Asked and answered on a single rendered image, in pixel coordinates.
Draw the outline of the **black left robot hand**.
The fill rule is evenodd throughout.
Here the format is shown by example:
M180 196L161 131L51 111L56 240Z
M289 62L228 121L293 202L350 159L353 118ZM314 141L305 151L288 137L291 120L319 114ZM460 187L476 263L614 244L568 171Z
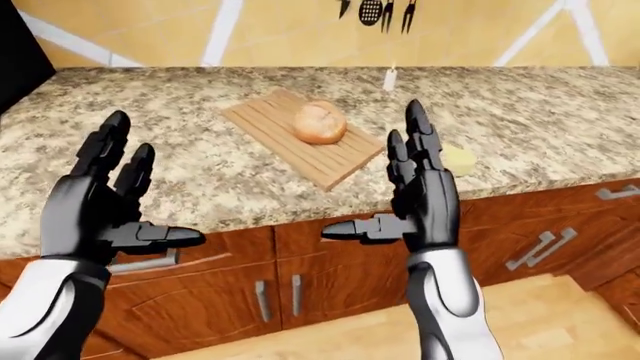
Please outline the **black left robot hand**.
M142 221L140 200L151 184L155 150L141 144L121 162L129 116L112 113L86 138L77 162L54 185L41 214L42 257L73 257L108 265L118 253L161 254L203 245L203 233Z

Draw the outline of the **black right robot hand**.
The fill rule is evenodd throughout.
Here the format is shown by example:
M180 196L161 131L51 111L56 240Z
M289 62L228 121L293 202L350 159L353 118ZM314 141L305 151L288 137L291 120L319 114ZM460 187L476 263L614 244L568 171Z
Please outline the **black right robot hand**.
M386 167L394 185L391 214L327 225L321 236L386 245L402 239L411 252L458 245L460 200L452 173L441 161L442 145L422 104L405 110L407 137L392 130L387 137Z

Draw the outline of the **yellow cheese wedge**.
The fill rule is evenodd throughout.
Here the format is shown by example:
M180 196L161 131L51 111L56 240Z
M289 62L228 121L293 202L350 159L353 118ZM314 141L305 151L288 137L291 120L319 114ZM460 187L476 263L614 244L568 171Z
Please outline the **yellow cheese wedge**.
M443 166L456 178L469 176L477 162L477 157L468 149L444 143L442 145L441 160Z

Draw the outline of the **round bread roll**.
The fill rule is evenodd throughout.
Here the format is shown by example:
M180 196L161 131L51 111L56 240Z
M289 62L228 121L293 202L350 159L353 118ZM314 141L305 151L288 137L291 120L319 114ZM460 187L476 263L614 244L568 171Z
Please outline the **round bread roll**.
M312 145L337 143L347 132L347 119L328 101L309 101L296 113L292 124L294 136Z

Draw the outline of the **wooden kitchen cabinet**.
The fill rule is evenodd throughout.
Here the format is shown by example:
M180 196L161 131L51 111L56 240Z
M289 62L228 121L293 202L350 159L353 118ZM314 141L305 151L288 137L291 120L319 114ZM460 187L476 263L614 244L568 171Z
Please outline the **wooden kitchen cabinet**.
M640 188L640 178L536 191L461 205L460 244L482 286L535 275L569 275L606 299L640 332L640 195L600 200L596 191ZM405 301L402 243L362 246L323 239L327 220L214 233L176 266L114 275L104 314L82 360L149 360ZM537 266L509 271L538 236L578 235ZM292 314L292 275L302 278ZM265 281L271 320L262 320L255 282Z

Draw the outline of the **black appliance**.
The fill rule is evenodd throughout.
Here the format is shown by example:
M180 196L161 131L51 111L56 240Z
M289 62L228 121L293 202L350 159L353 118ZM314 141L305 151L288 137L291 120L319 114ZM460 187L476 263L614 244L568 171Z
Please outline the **black appliance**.
M10 0L0 0L0 115L56 74Z

